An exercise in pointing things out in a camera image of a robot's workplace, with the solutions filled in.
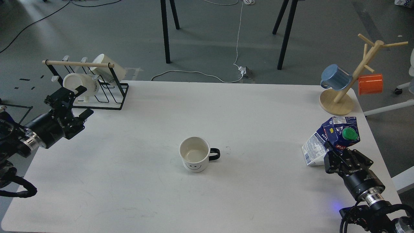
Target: smiley face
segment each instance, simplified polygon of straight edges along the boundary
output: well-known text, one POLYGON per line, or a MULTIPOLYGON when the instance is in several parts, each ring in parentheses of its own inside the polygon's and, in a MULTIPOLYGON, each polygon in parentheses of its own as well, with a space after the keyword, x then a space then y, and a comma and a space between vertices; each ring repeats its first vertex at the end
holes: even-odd
POLYGON ((201 166, 202 165, 188 165, 187 163, 185 164, 187 167, 188 167, 188 169, 190 169, 190 170, 198 170, 198 169, 200 169, 201 168, 201 166))

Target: juice carton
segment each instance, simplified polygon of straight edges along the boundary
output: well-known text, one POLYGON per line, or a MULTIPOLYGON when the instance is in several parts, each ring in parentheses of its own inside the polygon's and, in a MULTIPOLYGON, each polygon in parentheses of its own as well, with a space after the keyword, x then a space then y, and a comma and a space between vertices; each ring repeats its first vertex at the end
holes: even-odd
POLYGON ((360 141, 356 117, 331 117, 302 146, 307 165, 323 165, 327 153, 324 144, 329 141, 338 153, 360 141))

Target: wooden rod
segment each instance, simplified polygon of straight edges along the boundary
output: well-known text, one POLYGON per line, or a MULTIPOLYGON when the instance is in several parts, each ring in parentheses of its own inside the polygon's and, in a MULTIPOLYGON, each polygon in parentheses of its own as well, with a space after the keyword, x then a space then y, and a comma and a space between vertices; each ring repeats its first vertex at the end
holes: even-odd
POLYGON ((383 45, 384 45, 384 42, 383 41, 375 41, 374 46, 368 51, 368 53, 362 59, 361 63, 358 65, 358 67, 352 73, 352 81, 351 81, 351 83, 346 88, 338 91, 338 94, 336 95, 336 97, 334 99, 334 102, 335 103, 339 103, 342 100, 342 98, 347 94, 347 92, 352 87, 352 85, 358 80, 359 75, 362 73, 362 71, 365 68, 365 65, 368 65, 371 62, 371 60, 375 57, 375 55, 383 47, 383 45))
POLYGON ((365 58, 366 52, 368 51, 368 44, 364 44, 363 46, 363 56, 362 58, 365 58))
POLYGON ((373 73, 375 70, 367 65, 364 65, 365 69, 371 71, 371 73, 373 73))
POLYGON ((115 64, 111 63, 89 63, 89 62, 73 62, 73 61, 42 61, 45 65, 59 65, 59 66, 85 66, 85 67, 110 67, 114 68, 115 64))
POLYGON ((365 36, 363 36, 362 34, 358 34, 358 37, 361 38, 363 41, 365 41, 367 44, 371 45, 372 47, 374 47, 374 42, 368 40, 368 38, 366 38, 365 36))
POLYGON ((388 47, 400 46, 400 45, 406 45, 406 44, 408 44, 408 41, 406 41, 406 42, 399 42, 399 43, 393 43, 393 44, 384 44, 383 47, 388 48, 388 47))

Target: green cap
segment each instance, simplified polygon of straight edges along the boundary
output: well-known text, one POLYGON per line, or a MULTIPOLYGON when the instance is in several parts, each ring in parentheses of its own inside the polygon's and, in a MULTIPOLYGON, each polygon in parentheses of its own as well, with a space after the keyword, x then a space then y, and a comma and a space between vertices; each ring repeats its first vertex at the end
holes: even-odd
POLYGON ((344 137, 344 139, 351 141, 358 139, 358 134, 353 128, 344 128, 342 130, 342 136, 344 137))

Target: wooden base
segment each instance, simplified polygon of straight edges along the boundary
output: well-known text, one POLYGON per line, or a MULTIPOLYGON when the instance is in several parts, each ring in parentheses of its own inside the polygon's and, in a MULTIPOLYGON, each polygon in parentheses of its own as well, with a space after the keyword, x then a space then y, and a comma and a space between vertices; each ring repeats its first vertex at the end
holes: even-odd
POLYGON ((337 94, 338 92, 332 89, 322 92, 319 97, 319 104, 330 114, 344 116, 352 111, 354 102, 347 94, 345 94, 339 103, 335 103, 334 99, 337 94))

